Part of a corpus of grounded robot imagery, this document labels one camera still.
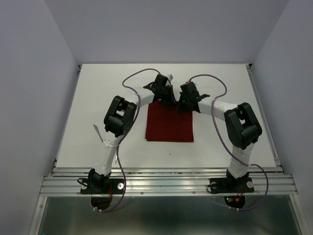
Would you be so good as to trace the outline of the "dark red cloth napkin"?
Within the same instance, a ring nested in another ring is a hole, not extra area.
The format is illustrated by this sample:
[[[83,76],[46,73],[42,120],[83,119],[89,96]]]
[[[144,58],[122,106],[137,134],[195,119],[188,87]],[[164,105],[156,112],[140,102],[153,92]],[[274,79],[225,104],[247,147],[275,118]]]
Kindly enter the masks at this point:
[[[193,142],[193,114],[164,105],[161,101],[149,104],[145,138],[158,142]]]

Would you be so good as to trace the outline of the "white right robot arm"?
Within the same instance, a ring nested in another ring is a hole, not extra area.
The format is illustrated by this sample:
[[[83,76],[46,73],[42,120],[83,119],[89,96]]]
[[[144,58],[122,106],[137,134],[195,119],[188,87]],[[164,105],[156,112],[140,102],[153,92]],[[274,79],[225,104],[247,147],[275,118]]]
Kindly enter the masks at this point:
[[[228,190],[236,191],[243,185],[242,178],[247,176],[252,149],[262,134],[262,127],[251,105],[246,102],[226,103],[208,94],[200,95],[194,82],[185,83],[180,88],[178,109],[211,115],[218,137],[224,148],[227,148],[219,133],[216,119],[225,122],[227,135],[232,143],[232,150],[226,150],[232,159],[227,169],[225,185]]]

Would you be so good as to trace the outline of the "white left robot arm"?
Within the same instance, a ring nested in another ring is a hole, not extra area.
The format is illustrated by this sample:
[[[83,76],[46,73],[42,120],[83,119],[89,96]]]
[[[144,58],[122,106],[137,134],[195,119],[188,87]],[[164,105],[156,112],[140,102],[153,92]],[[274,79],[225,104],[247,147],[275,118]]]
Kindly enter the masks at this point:
[[[104,152],[97,159],[90,170],[91,175],[96,175],[92,187],[98,193],[105,192],[109,187],[106,179],[112,171],[112,162],[121,140],[130,132],[137,111],[143,106],[161,100],[165,104],[175,103],[174,91],[171,81],[172,75],[158,74],[155,80],[144,86],[141,90],[127,97],[115,96],[104,118]]]

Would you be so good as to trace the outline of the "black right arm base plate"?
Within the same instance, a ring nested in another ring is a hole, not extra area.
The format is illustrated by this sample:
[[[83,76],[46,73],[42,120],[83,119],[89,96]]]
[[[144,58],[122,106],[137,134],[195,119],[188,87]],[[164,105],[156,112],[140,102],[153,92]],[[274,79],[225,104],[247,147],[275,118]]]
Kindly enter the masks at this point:
[[[231,194],[243,190],[244,193],[253,193],[254,186],[251,178],[231,179],[231,178],[210,178],[206,190],[211,194]]]

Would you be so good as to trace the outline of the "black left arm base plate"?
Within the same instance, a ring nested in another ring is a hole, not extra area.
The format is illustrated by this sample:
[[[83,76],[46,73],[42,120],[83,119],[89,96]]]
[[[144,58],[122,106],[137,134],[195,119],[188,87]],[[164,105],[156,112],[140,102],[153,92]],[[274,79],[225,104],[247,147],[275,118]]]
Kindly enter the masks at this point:
[[[80,193],[82,195],[122,195],[125,189],[124,179],[109,179],[103,186],[93,184],[87,178],[78,178],[77,183],[81,186]]]

